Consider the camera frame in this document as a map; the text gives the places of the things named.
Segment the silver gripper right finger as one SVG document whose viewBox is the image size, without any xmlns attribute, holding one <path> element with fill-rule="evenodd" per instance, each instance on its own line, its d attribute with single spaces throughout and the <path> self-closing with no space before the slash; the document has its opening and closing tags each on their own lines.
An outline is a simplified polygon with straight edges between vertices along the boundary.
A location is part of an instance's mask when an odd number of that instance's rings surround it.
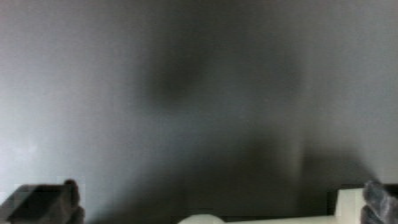
<svg viewBox="0 0 398 224">
<path fill-rule="evenodd" d="M 398 224 L 398 184 L 369 181 L 363 198 L 362 224 Z"/>
</svg>

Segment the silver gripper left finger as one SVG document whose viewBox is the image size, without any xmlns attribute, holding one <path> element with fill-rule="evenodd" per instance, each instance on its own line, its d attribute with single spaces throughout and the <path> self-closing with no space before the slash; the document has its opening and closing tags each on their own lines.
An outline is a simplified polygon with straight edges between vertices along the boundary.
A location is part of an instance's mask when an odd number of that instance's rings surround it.
<svg viewBox="0 0 398 224">
<path fill-rule="evenodd" d="M 0 224 L 86 224 L 79 184 L 26 184 L 0 204 Z"/>
</svg>

